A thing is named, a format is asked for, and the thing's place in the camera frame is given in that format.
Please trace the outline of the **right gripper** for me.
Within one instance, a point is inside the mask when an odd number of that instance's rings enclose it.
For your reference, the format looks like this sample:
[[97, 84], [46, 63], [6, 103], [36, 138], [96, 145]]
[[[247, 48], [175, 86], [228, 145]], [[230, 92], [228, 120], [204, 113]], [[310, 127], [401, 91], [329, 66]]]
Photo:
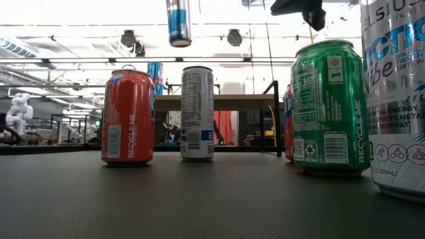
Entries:
[[270, 7], [273, 16], [301, 13], [303, 20], [315, 31], [325, 27], [323, 0], [275, 0]]

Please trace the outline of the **blue silver Red Bull can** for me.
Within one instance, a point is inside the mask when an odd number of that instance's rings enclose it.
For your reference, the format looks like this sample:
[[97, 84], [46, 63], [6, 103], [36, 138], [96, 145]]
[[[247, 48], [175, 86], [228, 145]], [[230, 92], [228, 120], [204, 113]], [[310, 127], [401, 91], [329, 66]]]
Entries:
[[149, 62], [147, 65], [147, 73], [151, 76], [155, 84], [155, 93], [163, 94], [163, 64], [161, 62]]
[[191, 20], [189, 0], [166, 0], [169, 43], [175, 48], [190, 46]]

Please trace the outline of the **white Celsius can black lid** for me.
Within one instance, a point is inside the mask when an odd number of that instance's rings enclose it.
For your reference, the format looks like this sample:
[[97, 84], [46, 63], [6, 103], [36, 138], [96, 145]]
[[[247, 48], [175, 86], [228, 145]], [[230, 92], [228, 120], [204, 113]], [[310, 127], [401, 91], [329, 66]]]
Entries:
[[214, 156], [214, 79], [205, 66], [183, 69], [181, 136], [183, 161], [211, 161]]
[[361, 0], [371, 177], [425, 202], [425, 0]]

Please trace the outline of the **wooden shelf black metal legs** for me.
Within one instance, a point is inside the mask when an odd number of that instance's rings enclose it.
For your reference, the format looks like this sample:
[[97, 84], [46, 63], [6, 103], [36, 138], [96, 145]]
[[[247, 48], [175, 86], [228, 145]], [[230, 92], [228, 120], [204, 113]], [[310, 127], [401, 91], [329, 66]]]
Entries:
[[[274, 89], [274, 94], [267, 94]], [[264, 146], [264, 111], [268, 106], [273, 106], [274, 120], [277, 123], [275, 127], [276, 146]], [[181, 109], [180, 95], [162, 95], [155, 98], [155, 109], [160, 112], [177, 111]], [[219, 94], [214, 95], [214, 110], [216, 111], [258, 111], [260, 112], [260, 146], [215, 146], [214, 151], [219, 153], [236, 152], [259, 152], [273, 153], [277, 157], [282, 156], [282, 134], [280, 129], [280, 105], [278, 81], [274, 80], [266, 88], [263, 94]], [[154, 152], [178, 152], [177, 146], [155, 145]]]

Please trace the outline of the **green Sprite can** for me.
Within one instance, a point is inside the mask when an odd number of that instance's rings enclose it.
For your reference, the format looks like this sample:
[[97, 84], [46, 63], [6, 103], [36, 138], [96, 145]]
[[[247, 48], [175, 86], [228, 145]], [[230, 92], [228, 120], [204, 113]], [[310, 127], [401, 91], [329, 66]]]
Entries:
[[361, 67], [347, 40], [297, 51], [291, 71], [294, 163], [305, 173], [359, 177], [369, 168]]

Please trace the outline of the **red Fanta can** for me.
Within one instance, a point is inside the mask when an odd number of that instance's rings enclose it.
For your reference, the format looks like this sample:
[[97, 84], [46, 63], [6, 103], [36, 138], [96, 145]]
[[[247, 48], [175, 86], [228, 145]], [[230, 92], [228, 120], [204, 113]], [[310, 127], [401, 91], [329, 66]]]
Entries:
[[145, 165], [153, 159], [155, 85], [127, 64], [106, 82], [101, 159], [109, 165]]
[[286, 92], [283, 97], [284, 101], [284, 147], [285, 156], [290, 162], [294, 162], [293, 146], [293, 117], [292, 117], [292, 89], [291, 84], [287, 85]]

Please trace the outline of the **orange fabric panel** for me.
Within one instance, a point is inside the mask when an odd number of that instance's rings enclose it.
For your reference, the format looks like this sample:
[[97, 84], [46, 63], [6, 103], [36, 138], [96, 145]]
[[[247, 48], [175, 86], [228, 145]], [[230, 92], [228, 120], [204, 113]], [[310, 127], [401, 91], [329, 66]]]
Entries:
[[232, 112], [231, 111], [215, 111], [214, 120], [220, 130], [224, 139], [225, 145], [233, 145], [233, 131], [232, 131]]

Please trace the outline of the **black table mat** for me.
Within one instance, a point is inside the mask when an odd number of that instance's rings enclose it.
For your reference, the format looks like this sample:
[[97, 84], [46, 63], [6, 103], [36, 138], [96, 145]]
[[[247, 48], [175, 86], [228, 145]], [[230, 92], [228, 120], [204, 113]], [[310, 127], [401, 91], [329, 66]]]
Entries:
[[262, 153], [111, 168], [97, 151], [0, 156], [0, 239], [425, 239], [425, 204]]

